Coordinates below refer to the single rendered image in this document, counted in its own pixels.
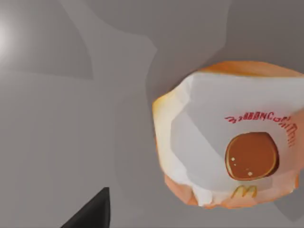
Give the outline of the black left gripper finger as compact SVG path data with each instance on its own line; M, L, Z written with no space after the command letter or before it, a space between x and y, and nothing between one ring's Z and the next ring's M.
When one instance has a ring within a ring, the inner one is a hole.
M110 188L104 187L60 228L110 228Z

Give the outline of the paper-wrapped burger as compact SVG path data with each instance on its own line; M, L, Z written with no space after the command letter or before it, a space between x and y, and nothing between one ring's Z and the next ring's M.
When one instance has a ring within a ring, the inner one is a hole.
M152 104L165 183L184 203L250 207L292 193L304 168L304 74L226 61Z

